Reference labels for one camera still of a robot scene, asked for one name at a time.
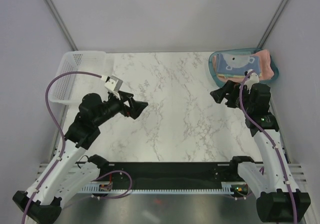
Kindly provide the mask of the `yellow green towel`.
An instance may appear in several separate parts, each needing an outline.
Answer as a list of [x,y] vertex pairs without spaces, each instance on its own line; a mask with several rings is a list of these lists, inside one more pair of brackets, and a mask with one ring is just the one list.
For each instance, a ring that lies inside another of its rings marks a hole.
[[228,74],[217,74],[217,77],[220,80],[231,80],[234,82],[241,82],[244,78],[245,75],[228,75]]

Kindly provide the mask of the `blue towel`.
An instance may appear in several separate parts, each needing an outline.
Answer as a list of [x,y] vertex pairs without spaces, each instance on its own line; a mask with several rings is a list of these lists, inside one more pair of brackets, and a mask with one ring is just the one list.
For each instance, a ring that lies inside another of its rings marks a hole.
[[254,55],[232,55],[219,53],[216,58],[216,72],[218,74],[245,75],[249,69],[261,74],[260,58]]

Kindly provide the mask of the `pink terry towel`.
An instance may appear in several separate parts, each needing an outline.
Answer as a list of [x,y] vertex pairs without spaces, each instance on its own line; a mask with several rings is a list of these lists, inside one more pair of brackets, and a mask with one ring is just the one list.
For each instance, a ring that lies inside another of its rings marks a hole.
[[257,53],[227,53],[219,52],[212,58],[213,72],[222,82],[232,80],[241,82],[245,77],[245,72],[254,70],[260,81],[268,81],[274,76],[271,67],[271,58],[268,50]]

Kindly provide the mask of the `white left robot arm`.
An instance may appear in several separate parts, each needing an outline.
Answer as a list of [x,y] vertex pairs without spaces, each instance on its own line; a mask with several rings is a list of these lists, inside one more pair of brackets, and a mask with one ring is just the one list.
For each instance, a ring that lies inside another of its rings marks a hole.
[[100,135],[102,124],[117,114],[137,119],[147,106],[148,102],[136,101],[133,94],[123,91],[109,93],[107,101],[97,93],[85,95],[47,168],[26,191],[14,194],[13,201],[23,211],[23,217],[36,223],[54,223],[66,203],[86,184],[106,180],[107,160],[99,155],[91,156],[71,177],[66,175]]

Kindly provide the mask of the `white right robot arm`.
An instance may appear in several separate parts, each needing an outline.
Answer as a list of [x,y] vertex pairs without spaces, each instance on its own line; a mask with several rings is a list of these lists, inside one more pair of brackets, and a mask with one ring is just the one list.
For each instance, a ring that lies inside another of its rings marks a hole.
[[235,156],[228,169],[234,181],[244,180],[256,198],[256,209],[262,222],[299,223],[311,204],[310,195],[302,192],[293,178],[282,149],[280,129],[275,116],[269,111],[270,87],[255,83],[249,89],[227,81],[211,91],[214,101],[226,99],[229,108],[239,108],[245,124],[259,148],[265,174],[258,171],[247,156]]

